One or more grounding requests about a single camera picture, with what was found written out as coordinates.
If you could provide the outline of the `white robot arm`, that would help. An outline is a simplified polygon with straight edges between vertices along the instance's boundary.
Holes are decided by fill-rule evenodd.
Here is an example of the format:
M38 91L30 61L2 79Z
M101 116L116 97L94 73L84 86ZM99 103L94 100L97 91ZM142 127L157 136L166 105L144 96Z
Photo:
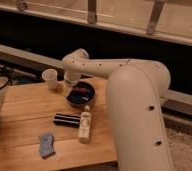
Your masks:
M105 78L106 105L119 171L174 171L161 110L171 77L153 60L91 59L78 49L62 59L64 80Z

